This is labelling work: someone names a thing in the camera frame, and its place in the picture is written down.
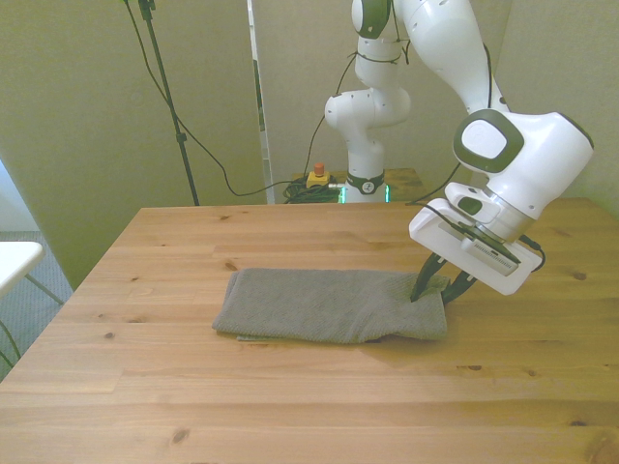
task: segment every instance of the cable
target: cable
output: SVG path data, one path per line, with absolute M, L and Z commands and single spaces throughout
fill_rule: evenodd
M 346 69 L 344 70 L 344 72 L 341 75 L 341 78 L 339 79 L 338 89 L 336 89 L 335 95 L 339 95 L 339 89 L 341 88 L 341 84 L 344 81 L 344 78 L 346 77 L 346 74 L 348 73 L 348 70 L 350 69 L 350 66 L 355 61 L 355 58 L 357 58 L 357 54 L 358 53 L 355 51 L 354 53 L 348 55 L 349 58 L 351 56 L 352 56 L 352 58 L 350 58 L 350 61 L 348 62 L 348 65 L 346 66 Z M 313 147 L 313 140 L 314 140 L 314 138 L 316 138 L 316 134 L 318 133 L 318 130 L 320 129 L 320 127 L 322 126 L 322 123 L 324 123 L 324 121 L 325 121 L 325 116 L 323 114 L 322 118 L 320 118 L 320 122 L 318 123 L 318 126 L 316 126 L 316 130 L 313 132 L 313 135 L 311 136 L 311 140 L 309 141 L 308 159 L 306 160 L 306 167 L 303 169 L 303 177 L 306 177 L 308 175 L 308 166 L 310 165 L 311 148 Z
M 409 203 L 406 203 L 406 206 L 410 206 L 410 205 L 415 205 L 418 201 L 421 200 L 425 200 L 426 198 L 428 198 L 429 196 L 433 196 L 436 192 L 438 192 L 439 190 L 443 189 L 445 186 L 447 186 L 447 184 L 449 184 L 449 182 L 452 180 L 452 178 L 456 175 L 457 170 L 462 166 L 462 164 L 459 162 L 458 164 L 456 164 L 456 167 L 454 168 L 454 170 L 452 171 L 452 173 L 449 175 L 449 177 L 447 178 L 447 180 L 441 184 L 439 187 L 435 188 L 433 191 L 431 191 L 430 193 L 425 194 L 424 196 L 421 196 L 419 198 L 416 198 L 414 200 L 412 200 Z
M 542 246 L 538 244 L 536 241 L 534 241 L 533 239 L 531 239 L 530 237 L 527 237 L 526 235 L 521 235 L 519 240 L 523 242 L 524 244 L 526 244 L 531 249 L 533 249 L 534 251 L 538 251 L 542 255 L 542 262 L 540 263 L 540 265 L 537 268 L 535 268 L 533 271 L 531 271 L 532 273 L 536 273 L 545 264 L 545 253 L 544 253 L 544 250 L 542 249 Z
M 415 205 L 415 206 L 422 206 L 424 208 L 428 208 L 430 211 L 432 211 L 433 213 L 435 213 L 437 216 L 439 216 L 441 219 L 443 219 L 445 222 L 447 222 L 450 227 L 452 227 L 453 229 L 457 230 L 460 234 L 465 234 L 465 235 L 469 235 L 466 230 L 464 230 L 462 227 L 460 227 L 459 225 L 457 225 L 455 222 L 453 222 L 451 219 L 449 219 L 448 217 L 446 217 L 445 215 L 443 215 L 442 213 L 440 213 L 438 210 L 436 210 L 436 208 L 429 206 L 427 203 L 419 203 L 419 202 L 415 202 L 415 203 L 410 203 L 411 205 Z
M 21 359 L 21 354 L 19 353 L 19 349 L 17 348 L 17 344 L 15 343 L 15 339 L 13 338 L 11 333 L 9 332 L 9 329 L 7 328 L 7 326 L 5 326 L 4 322 L 2 322 L 2 321 L 0 321 L 0 328 L 2 328 L 4 333 L 9 338 L 9 341 L 11 342 L 11 346 L 13 346 L 13 351 L 15 351 L 15 354 L 17 355 L 17 358 L 20 360 Z
M 4 362 L 11 368 L 13 369 L 14 365 L 13 363 L 9 360 L 9 358 L 6 357 L 6 355 L 0 351 L 0 358 L 2 358 L 4 360 Z
M 157 79 L 155 78 L 155 75 L 153 74 L 153 71 L 151 70 L 150 64 L 148 62 L 148 56 L 146 55 L 146 49 L 144 47 L 144 42 L 142 41 L 142 37 L 139 33 L 139 29 L 137 28 L 137 23 L 135 22 L 135 17 L 133 16 L 133 12 L 131 7 L 129 6 L 129 0 L 124 0 L 125 2 L 125 6 L 127 7 L 127 11 L 129 12 L 129 16 L 131 17 L 132 20 L 132 24 L 133 24 L 133 29 L 135 31 L 135 34 L 137 35 L 137 41 L 139 42 L 139 47 L 142 51 L 142 57 L 144 58 L 144 63 L 146 65 L 146 70 L 148 71 L 149 75 L 151 76 L 151 79 L 153 80 L 153 82 L 155 83 L 155 86 L 157 87 L 157 90 L 159 90 L 159 93 L 162 95 L 163 100 L 165 101 L 165 104 L 169 107 L 170 111 L 173 112 L 173 114 L 176 116 L 176 119 L 178 120 L 179 124 L 181 125 L 181 127 L 187 132 L 187 134 L 189 135 L 189 137 L 192 138 L 192 140 L 198 144 L 198 146 L 204 150 L 209 157 L 211 157 L 211 159 L 217 164 L 217 166 L 221 169 L 221 172 L 223 173 L 223 178 L 225 180 L 225 184 L 228 187 L 228 190 L 230 190 L 230 192 L 235 195 L 235 196 L 249 196 L 249 195 L 255 195 L 261 191 L 264 191 L 266 189 L 270 189 L 271 187 L 274 186 L 278 186 L 280 184 L 290 184 L 292 181 L 281 181 L 281 182 L 276 182 L 274 184 L 271 184 L 268 187 L 265 188 L 261 188 L 258 189 L 256 191 L 251 191 L 249 193 L 237 193 L 234 188 L 232 188 L 232 186 L 230 185 L 230 182 L 228 181 L 228 175 L 227 172 L 225 170 L 225 167 L 223 167 L 223 164 L 220 163 L 220 161 L 210 152 L 209 149 L 207 149 L 194 135 L 193 133 L 188 129 L 188 127 L 183 123 L 183 121 L 181 120 L 181 118 L 178 116 L 178 114 L 176 113 L 175 109 L 173 106 L 170 105 L 170 102 L 167 100 L 167 97 L 165 96 L 165 93 L 163 92 L 162 86 L 160 85 L 160 83 L 157 81 Z
M 330 188 L 326 186 L 306 187 L 308 176 L 296 179 L 283 191 L 283 196 L 286 198 L 284 204 L 296 203 L 329 203 L 339 198 L 339 188 Z M 338 180 L 331 176 L 330 184 L 335 184 Z

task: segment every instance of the gray towel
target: gray towel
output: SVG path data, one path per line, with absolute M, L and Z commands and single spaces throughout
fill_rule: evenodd
M 387 334 L 440 339 L 447 332 L 434 276 L 410 302 L 416 274 L 381 271 L 244 269 L 228 283 L 213 329 L 249 337 L 363 343 Z

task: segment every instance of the floor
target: floor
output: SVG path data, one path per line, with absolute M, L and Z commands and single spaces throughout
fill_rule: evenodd
M 0 242 L 39 242 L 44 246 L 44 260 L 30 273 L 61 300 L 66 301 L 72 289 L 52 255 L 41 232 L 0 232 Z M 23 354 L 60 310 L 60 305 L 27 279 L 20 281 L 0 299 L 0 320 L 7 326 L 19 351 Z M 0 331 L 0 350 L 12 361 L 15 351 Z M 11 369 L 0 359 L 0 381 Z

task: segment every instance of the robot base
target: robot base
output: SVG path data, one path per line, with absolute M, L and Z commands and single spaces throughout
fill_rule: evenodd
M 362 194 L 357 188 L 350 186 L 348 183 L 344 185 L 346 189 L 346 203 L 385 203 L 389 202 L 387 197 L 387 185 L 383 184 L 376 191 L 369 195 Z
M 447 200 L 432 200 L 428 205 L 452 222 L 473 225 L 469 219 L 455 211 Z M 464 249 L 466 237 L 428 208 L 424 208 L 413 218 L 408 230 L 411 239 L 503 295 L 512 295 L 542 262 L 540 256 L 524 246 L 516 243 L 504 244 L 520 263 L 510 270 L 508 275 L 498 272 Z

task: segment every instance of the white panel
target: white panel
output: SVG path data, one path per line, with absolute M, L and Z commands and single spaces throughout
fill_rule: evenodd
M 559 111 L 591 134 L 594 157 L 566 194 L 619 218 L 617 17 L 616 0 L 515 0 L 498 78 L 512 110 Z

